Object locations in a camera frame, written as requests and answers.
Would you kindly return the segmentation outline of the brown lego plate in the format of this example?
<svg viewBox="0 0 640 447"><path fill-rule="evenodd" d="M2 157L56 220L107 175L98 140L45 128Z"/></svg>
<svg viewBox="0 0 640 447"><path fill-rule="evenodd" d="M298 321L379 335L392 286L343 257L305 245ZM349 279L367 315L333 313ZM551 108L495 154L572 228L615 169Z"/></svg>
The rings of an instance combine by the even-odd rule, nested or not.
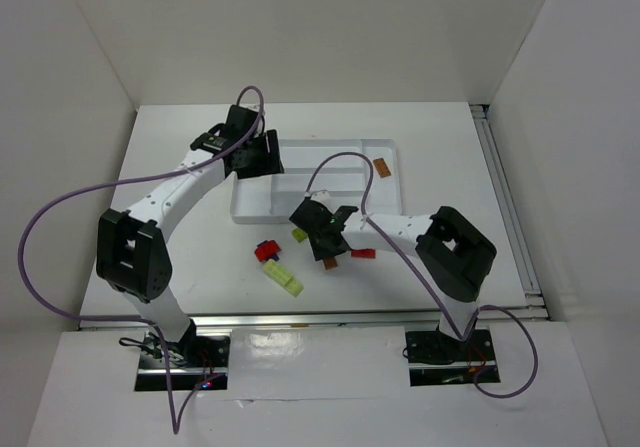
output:
<svg viewBox="0 0 640 447"><path fill-rule="evenodd" d="M323 260L323 265L326 270L332 270L338 267L338 262L335 257L330 257Z"/></svg>

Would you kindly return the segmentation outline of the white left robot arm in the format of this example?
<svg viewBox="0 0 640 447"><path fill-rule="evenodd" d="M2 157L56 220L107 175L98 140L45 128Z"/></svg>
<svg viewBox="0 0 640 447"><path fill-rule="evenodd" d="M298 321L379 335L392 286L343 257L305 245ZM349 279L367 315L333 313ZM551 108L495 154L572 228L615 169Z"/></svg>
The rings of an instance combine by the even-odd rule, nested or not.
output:
<svg viewBox="0 0 640 447"><path fill-rule="evenodd" d="M230 175L251 179L284 171L276 130L249 108L233 105L224 122L198 136L174 176L123 211L98 222L97 275L157 326L155 347L166 345L180 363L197 362L207 346L169 284L168 240L204 196Z"/></svg>

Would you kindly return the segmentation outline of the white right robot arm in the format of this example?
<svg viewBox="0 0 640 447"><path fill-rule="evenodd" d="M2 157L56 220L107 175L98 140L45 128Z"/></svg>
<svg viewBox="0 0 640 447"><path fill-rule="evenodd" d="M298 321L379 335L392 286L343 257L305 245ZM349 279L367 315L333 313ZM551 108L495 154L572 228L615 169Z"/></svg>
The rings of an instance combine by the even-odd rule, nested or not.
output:
<svg viewBox="0 0 640 447"><path fill-rule="evenodd" d="M307 197L289 220L308 235L317 261L363 249L401 258L441 311L434 338L418 355L420 362L452 364L467 349L479 293L497 249L459 211L448 206L418 216L366 213L355 206L331 211Z"/></svg>

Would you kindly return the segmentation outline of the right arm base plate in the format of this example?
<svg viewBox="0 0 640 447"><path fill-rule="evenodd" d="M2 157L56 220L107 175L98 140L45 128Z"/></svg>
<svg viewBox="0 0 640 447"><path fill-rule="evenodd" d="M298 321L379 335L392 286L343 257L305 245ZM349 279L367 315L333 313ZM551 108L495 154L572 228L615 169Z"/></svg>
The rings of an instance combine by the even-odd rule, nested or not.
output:
<svg viewBox="0 0 640 447"><path fill-rule="evenodd" d="M436 330L405 333L402 351L412 387L499 383L493 339L488 329L476 329L464 343Z"/></svg>

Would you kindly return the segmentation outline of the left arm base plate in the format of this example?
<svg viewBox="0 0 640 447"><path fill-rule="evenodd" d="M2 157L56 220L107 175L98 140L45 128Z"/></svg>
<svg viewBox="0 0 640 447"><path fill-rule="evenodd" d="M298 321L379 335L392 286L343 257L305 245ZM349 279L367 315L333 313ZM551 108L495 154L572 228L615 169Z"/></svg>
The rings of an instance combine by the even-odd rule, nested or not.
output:
<svg viewBox="0 0 640 447"><path fill-rule="evenodd" d="M228 365L231 338L229 335L205 336L194 353L186 357L169 351L172 388L189 391L196 385L204 391L223 391L228 387ZM165 392L166 365L159 341L151 334L142 341L121 338L121 346L137 347L140 351L134 390Z"/></svg>

